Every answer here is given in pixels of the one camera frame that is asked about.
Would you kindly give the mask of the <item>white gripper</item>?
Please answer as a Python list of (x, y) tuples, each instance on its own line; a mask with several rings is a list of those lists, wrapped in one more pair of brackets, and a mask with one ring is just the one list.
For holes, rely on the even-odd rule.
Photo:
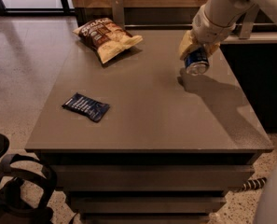
[(191, 52), (205, 44), (207, 57), (211, 57), (220, 47), (219, 42), (225, 40), (235, 28), (235, 24), (221, 27), (213, 24), (205, 14), (205, 5), (202, 5), (192, 21), (192, 30), (188, 30), (182, 37), (178, 53), (183, 61)]

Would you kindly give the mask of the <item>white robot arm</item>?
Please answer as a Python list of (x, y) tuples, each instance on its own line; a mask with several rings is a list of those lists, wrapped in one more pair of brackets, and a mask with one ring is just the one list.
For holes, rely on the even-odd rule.
[[(182, 38), (179, 57), (184, 60), (200, 47), (213, 54), (216, 45), (233, 31), (237, 19), (254, 6), (277, 25), (277, 0), (207, 0)], [(253, 224), (277, 224), (277, 163), (260, 195)]]

